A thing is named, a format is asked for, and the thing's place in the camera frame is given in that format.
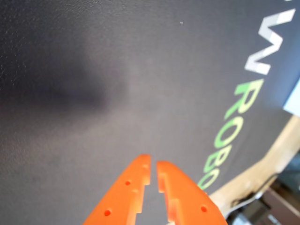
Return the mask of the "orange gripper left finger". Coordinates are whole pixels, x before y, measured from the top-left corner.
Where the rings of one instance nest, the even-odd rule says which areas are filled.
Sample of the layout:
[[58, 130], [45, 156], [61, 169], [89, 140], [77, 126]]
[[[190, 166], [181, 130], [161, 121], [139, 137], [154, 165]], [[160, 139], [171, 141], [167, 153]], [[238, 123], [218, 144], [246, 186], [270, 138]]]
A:
[[85, 225], [134, 225], [143, 210], [145, 186], [150, 184], [151, 156], [139, 155], [97, 204]]

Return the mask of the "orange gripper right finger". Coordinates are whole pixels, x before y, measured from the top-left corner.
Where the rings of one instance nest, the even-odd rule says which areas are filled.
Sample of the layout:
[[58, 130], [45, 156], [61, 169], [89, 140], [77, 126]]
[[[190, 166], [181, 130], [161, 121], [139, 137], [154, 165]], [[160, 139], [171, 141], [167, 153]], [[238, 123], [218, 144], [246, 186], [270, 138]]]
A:
[[157, 162], [158, 191], [165, 195], [168, 222], [176, 225], [226, 225], [221, 211], [179, 167]]

